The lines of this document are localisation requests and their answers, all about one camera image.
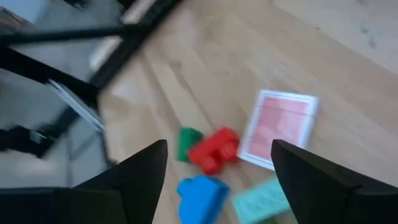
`gray floor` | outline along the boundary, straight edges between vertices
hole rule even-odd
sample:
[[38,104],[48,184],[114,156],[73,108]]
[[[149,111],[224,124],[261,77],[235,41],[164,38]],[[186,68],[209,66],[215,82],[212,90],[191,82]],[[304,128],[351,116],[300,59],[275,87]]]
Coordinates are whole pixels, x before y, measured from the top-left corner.
[[[117,24],[115,0],[91,0],[87,11],[79,11],[61,0],[50,0],[37,29],[111,26]],[[92,71],[88,57],[99,40],[62,42],[18,47],[18,51],[82,80]],[[66,104],[49,88],[24,77],[0,70],[0,128],[11,124],[34,128],[51,122]],[[67,136],[44,159],[9,151],[0,154],[0,188],[74,186],[103,170],[100,135],[79,119]],[[70,161],[70,156],[78,157]]]

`black metal frame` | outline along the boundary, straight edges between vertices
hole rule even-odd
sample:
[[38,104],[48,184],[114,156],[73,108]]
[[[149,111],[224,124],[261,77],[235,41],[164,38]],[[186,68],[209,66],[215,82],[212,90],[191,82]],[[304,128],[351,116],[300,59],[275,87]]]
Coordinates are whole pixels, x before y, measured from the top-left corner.
[[[137,50],[139,50],[146,38],[150,36],[171,10],[181,1],[182,0],[156,0],[142,19],[134,25],[45,32],[41,34],[0,35],[0,68],[43,84],[47,84],[49,80],[59,82],[79,96],[87,105],[99,112],[97,97],[100,91],[118,74],[124,64],[137,52]],[[90,78],[88,83],[22,55],[8,47],[10,44],[33,44],[47,41],[87,39],[104,37],[107,35],[119,35],[123,40],[117,49],[109,56],[107,61],[105,61],[99,70]],[[68,131],[69,127],[78,117],[79,115],[71,107],[68,106],[65,108],[58,118],[53,121],[53,125],[57,127],[59,131],[59,136]],[[108,157],[103,134],[102,138],[104,158],[108,161],[108,164],[112,164]]]

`toy block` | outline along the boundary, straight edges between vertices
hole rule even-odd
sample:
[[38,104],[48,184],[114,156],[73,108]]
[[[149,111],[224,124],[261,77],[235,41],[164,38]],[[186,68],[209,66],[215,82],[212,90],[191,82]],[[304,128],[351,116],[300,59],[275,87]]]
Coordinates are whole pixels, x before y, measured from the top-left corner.
[[200,131],[193,128],[181,128],[178,152],[175,159],[182,162],[189,162],[188,150],[198,144],[202,139],[203,134]]
[[181,196],[178,214],[182,224],[212,224],[221,212],[229,187],[216,178],[184,179],[177,189]]
[[188,158],[201,166],[206,175],[213,175],[221,170],[222,161],[237,160],[238,145],[238,135],[229,128],[221,128],[189,150]]
[[276,177],[232,198],[242,224],[272,222],[272,218],[290,208]]

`black object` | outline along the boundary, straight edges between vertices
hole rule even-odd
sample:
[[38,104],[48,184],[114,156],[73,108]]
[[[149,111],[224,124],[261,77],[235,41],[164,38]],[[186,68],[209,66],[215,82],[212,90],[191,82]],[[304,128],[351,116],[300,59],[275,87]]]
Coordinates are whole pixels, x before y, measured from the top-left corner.
[[91,29],[76,29],[62,31],[42,31],[34,33],[19,32],[16,34],[0,35],[0,45],[29,44],[50,41],[78,40],[96,37],[106,37],[109,35],[119,35],[128,37],[144,30],[144,26],[137,24],[125,24],[113,27],[97,27]]
[[98,95],[96,86],[36,61],[10,47],[0,45],[0,68],[42,84],[47,84],[49,80],[56,81],[69,88],[86,104],[92,105],[96,103]]
[[124,11],[128,10],[137,0],[118,0]]
[[33,130],[18,125],[0,129],[0,151],[12,149],[41,158],[57,140],[55,136],[58,136],[57,130],[47,124]]
[[398,189],[274,140],[275,172],[298,224],[398,223]]
[[86,9],[90,3],[88,0],[63,0],[63,1],[79,10]]
[[152,223],[166,163],[159,140],[72,189],[2,189],[0,223]]

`metal bar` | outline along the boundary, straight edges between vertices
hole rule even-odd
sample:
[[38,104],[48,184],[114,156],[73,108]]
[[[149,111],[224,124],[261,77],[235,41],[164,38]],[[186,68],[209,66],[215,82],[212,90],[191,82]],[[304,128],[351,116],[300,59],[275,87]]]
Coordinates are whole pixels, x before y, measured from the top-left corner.
[[110,35],[119,35],[124,37],[127,35],[137,35],[145,29],[146,28],[144,26],[139,26],[137,24],[126,24],[116,27],[6,34],[0,35],[0,45],[90,39],[96,37],[106,37]]
[[49,80],[54,80],[65,85],[89,105],[96,101],[98,95],[96,86],[36,61],[9,47],[0,47],[0,68],[43,84],[47,84]]
[[[138,22],[138,24],[147,25],[148,29],[144,32],[140,32],[139,35],[134,35],[130,39],[122,41],[118,48],[90,79],[90,83],[97,86],[99,91],[105,88],[132,55],[140,49],[146,38],[155,31],[172,9],[180,2],[182,2],[182,0],[156,0],[144,17]],[[61,132],[67,131],[77,117],[78,114],[72,108],[68,107],[54,121],[54,125],[56,125]]]
[[73,108],[76,113],[94,126],[98,131],[102,131],[104,129],[104,124],[101,118],[67,87],[53,80],[49,81],[49,86],[60,98]]

